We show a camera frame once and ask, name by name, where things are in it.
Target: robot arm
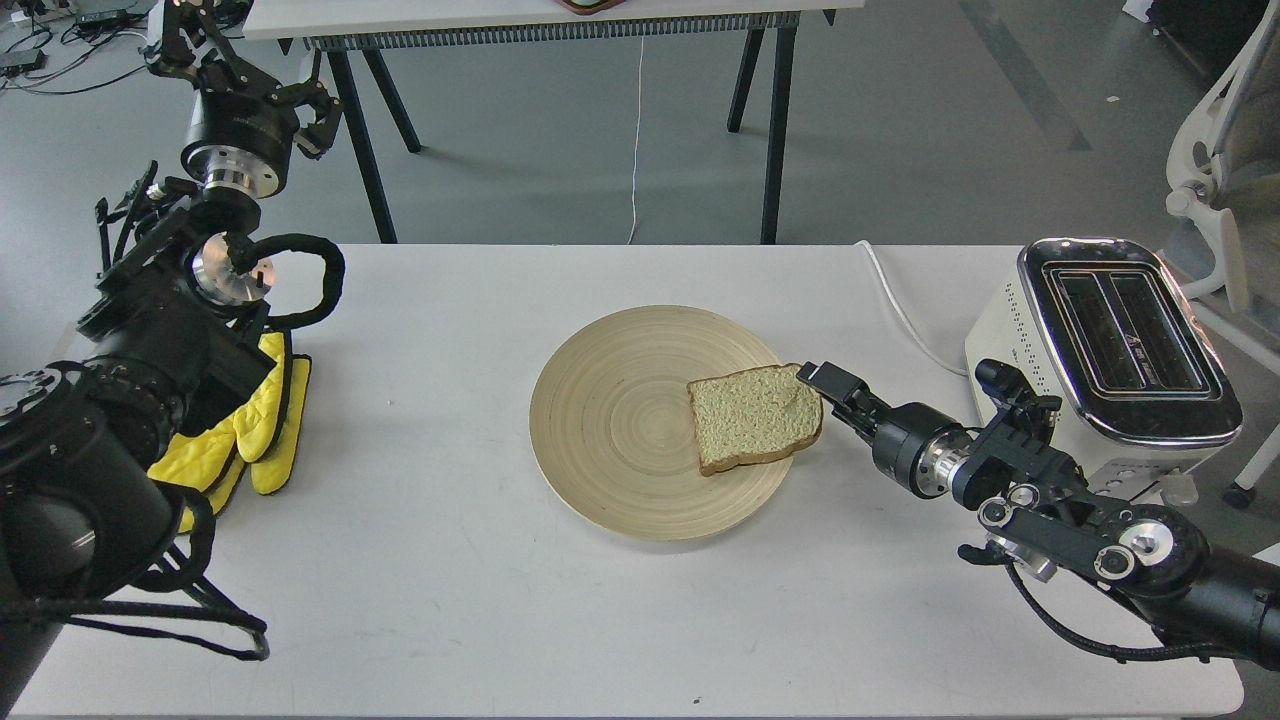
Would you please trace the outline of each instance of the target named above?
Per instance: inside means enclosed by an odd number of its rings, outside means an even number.
[[[920,404],[890,407],[829,363],[808,363],[796,377],[872,446],[881,471],[918,497],[950,492],[977,511],[987,547],[964,546],[960,556],[1010,565],[1037,614],[1076,647],[1121,662],[1222,656],[1280,670],[1280,568],[1211,547],[1171,509],[1091,493],[1071,456],[1048,445],[1061,400],[1037,396],[1016,368],[978,364],[997,413],[975,436]],[[1014,564],[1042,582],[1066,568],[1140,616],[1166,647],[1116,648],[1070,633],[1034,605]]]
[[[95,342],[92,356],[0,378],[0,716],[63,624],[178,638],[242,660],[268,655],[266,625],[204,577],[212,546],[207,502],[150,480],[146,469],[174,433],[198,434],[248,400],[271,368],[257,350],[265,329],[305,327],[335,307],[344,274],[335,245],[250,234],[257,201],[285,184],[293,145],[321,156],[340,110],[317,79],[317,55],[310,77],[282,86],[236,55],[201,5],[157,4],[151,26],[163,32],[147,49],[152,73],[195,88],[182,152],[191,179],[154,182],[151,163],[120,210],[97,204],[102,296],[78,323]],[[214,49],[197,61],[192,46],[206,41]],[[296,113],[303,105],[316,111],[306,127]],[[114,251],[113,223],[122,224]],[[311,310],[270,314],[270,256],[283,251],[325,263],[323,299]],[[196,516],[189,557],[172,544],[184,507]],[[125,585],[182,591],[197,605],[104,600]],[[247,630],[253,648],[84,615],[228,623]]]

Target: table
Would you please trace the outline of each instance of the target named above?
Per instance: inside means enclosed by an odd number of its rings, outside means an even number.
[[[777,29],[760,220],[760,243],[772,245],[777,238],[800,12],[823,9],[828,22],[833,22],[835,8],[864,4],[865,0],[630,0],[599,14],[580,17],[552,0],[259,0],[244,22],[244,36],[252,40],[302,37],[308,47],[328,55],[379,240],[393,243],[397,242],[396,228],[346,53],[360,50],[364,54],[406,150],[419,152],[422,143],[387,70],[381,50],[745,29],[746,45],[726,123],[728,132],[736,133],[741,128],[764,31]]]
[[[945,359],[1015,247],[883,247]],[[276,496],[238,493],[209,577],[270,624],[271,659],[68,628],[14,716],[1193,716],[1235,708],[1230,662],[1116,665],[1060,642],[950,500],[919,501],[831,421],[753,518],[628,539],[541,478],[529,398],[609,313],[703,307],[785,361],[831,360],[891,404],[975,419],[964,380],[896,324],[860,247],[346,246],[301,452]],[[279,259],[276,311],[319,269]],[[946,282],[937,282],[946,278]],[[1032,588],[1117,644],[1146,626],[1073,578]],[[228,634],[225,641],[242,641]]]

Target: silver flange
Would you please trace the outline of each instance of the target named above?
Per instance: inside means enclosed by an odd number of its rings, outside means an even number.
[[[247,305],[261,300],[275,284],[275,266],[270,258],[257,261],[247,273],[232,269],[227,256],[227,233],[210,237],[191,260],[196,290],[218,305]]]
[[[942,433],[920,451],[916,487],[925,497],[938,497],[951,488],[960,465],[969,459],[973,438],[965,430]]]
[[[198,170],[205,187],[229,187],[255,200],[280,190],[280,176],[257,155],[230,145],[205,145],[192,151],[187,164]]]
[[[1174,551],[1174,533],[1164,523],[1144,520],[1120,533],[1120,544],[1133,551],[1138,562],[1158,565]]]
[[[1012,556],[1012,559],[1016,560],[1028,574],[1030,574],[1030,577],[1042,583],[1050,582],[1050,579],[1053,578],[1053,574],[1057,573],[1057,565],[1052,560],[1027,546],[1018,544],[1016,542],[1009,538],[1002,538],[995,533],[988,533],[987,539],[1002,547],[1005,552]]]

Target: bread slice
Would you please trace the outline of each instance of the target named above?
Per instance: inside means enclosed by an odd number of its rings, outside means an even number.
[[[817,442],[822,398],[796,379],[799,370],[765,365],[686,386],[703,475],[782,460]]]

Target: screw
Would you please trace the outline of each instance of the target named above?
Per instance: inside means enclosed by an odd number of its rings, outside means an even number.
[[[1098,568],[1110,575],[1124,575],[1129,570],[1129,559],[1119,550],[1107,548],[1098,553]]]
[[[1156,542],[1156,538],[1149,538],[1147,536],[1138,536],[1133,538],[1133,548],[1143,555],[1151,555],[1152,552],[1156,552],[1156,550],[1160,548],[1160,543]]]
[[[982,518],[988,523],[998,523],[1005,519],[1005,506],[998,503],[991,503],[986,510],[982,511]]]
[[[1036,491],[1028,487],[1014,488],[1014,492],[1009,493],[1009,501],[1014,505],[1029,507],[1033,502],[1036,502]]]

